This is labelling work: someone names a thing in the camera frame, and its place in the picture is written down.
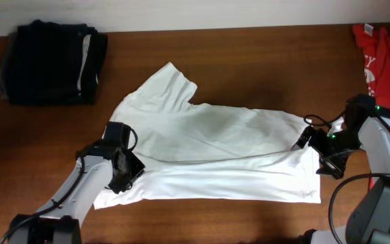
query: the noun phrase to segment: wooden table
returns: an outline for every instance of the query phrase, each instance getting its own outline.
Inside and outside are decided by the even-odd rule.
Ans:
[[[0,61],[6,44],[0,37]],[[109,33],[94,106],[23,107],[0,100],[0,238],[16,214],[32,213],[49,200],[72,171],[75,151],[98,139],[118,103],[167,62],[198,85],[195,104],[330,119],[348,98],[367,90],[364,57],[349,25]],[[346,177],[368,171],[365,153],[357,152]],[[339,182],[322,178],[322,204],[184,199],[91,210],[82,236],[84,242],[109,243],[297,237],[328,228],[328,202]],[[347,197],[340,193],[337,226],[346,223],[367,185],[354,182],[343,190]]]

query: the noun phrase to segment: white cloth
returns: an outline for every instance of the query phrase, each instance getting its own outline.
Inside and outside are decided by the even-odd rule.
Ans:
[[[318,154],[308,147],[289,151],[307,126],[302,118],[193,105],[196,88],[168,63],[118,105],[110,120],[137,132],[133,152],[146,170],[127,192],[104,189],[96,209],[142,199],[320,203]]]

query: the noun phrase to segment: black cable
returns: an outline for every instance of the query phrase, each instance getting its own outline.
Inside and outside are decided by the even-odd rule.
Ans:
[[[376,113],[376,111],[368,108],[367,106],[364,106],[364,105],[361,105],[361,104],[358,104],[358,105],[359,106],[363,106],[365,109],[367,109],[368,112],[373,117],[376,117],[380,121],[380,123],[386,128],[386,130],[390,133],[390,126],[386,123],[386,121],[384,119],[382,119],[382,117],[378,113]],[[335,198],[338,195],[338,192],[340,191],[340,189],[342,189],[342,187],[344,187],[346,184],[348,184],[348,183],[350,183],[350,182],[352,182],[354,180],[359,180],[359,179],[363,179],[363,178],[373,178],[373,177],[390,177],[390,174],[386,174],[386,173],[372,173],[372,174],[360,174],[360,175],[357,175],[357,176],[352,176],[352,177],[344,180],[343,182],[341,182],[335,188],[334,192],[332,193],[332,196],[331,196],[330,202],[329,202],[328,220],[329,220],[330,231],[332,232],[332,235],[333,235],[333,237],[335,238],[335,240],[337,241],[338,244],[343,244],[343,242],[338,237],[338,234],[337,234],[337,232],[336,232],[336,230],[334,228],[334,225],[333,225],[333,204],[334,204]]]
[[[0,244],[4,244],[5,240],[7,240],[15,231],[17,231],[17,229],[22,227],[27,222],[30,222],[31,220],[34,220],[35,218],[38,218],[39,216],[42,216],[43,214],[47,214],[50,211],[53,211],[56,208],[58,208],[70,196],[70,194],[72,194],[73,190],[76,188],[78,183],[81,181],[82,175],[85,173],[84,171],[85,171],[85,160],[84,160],[84,156],[82,156],[81,157],[81,169],[79,171],[79,175],[76,178],[76,180],[73,182],[72,186],[68,189],[66,194],[64,194],[64,196],[60,200],[58,200],[56,202],[54,201],[53,205],[51,207],[48,207],[47,209],[44,209],[42,211],[38,211],[37,213],[32,214],[30,217],[23,220],[21,223],[17,224],[15,227],[12,227],[9,230],[7,230],[7,232],[1,238]]]
[[[303,121],[308,124],[308,125],[312,125],[312,126],[327,126],[329,129],[332,127],[332,123],[334,123],[335,121],[337,121],[339,118],[341,118],[343,115],[345,114],[345,110],[340,114],[338,115],[337,117],[335,117],[334,119],[332,119],[331,121],[326,121],[324,120],[323,118],[321,118],[320,116],[318,115],[306,115],[304,118],[303,118]],[[308,121],[308,118],[310,117],[314,117],[314,118],[317,118],[319,120],[321,120],[323,123],[312,123],[312,122],[309,122]]]
[[[132,131],[133,136],[135,137],[135,144],[131,148],[129,148],[128,150],[133,151],[133,149],[135,149],[135,147],[136,147],[136,144],[138,143],[138,135],[136,134],[134,129],[130,128],[130,131]]]

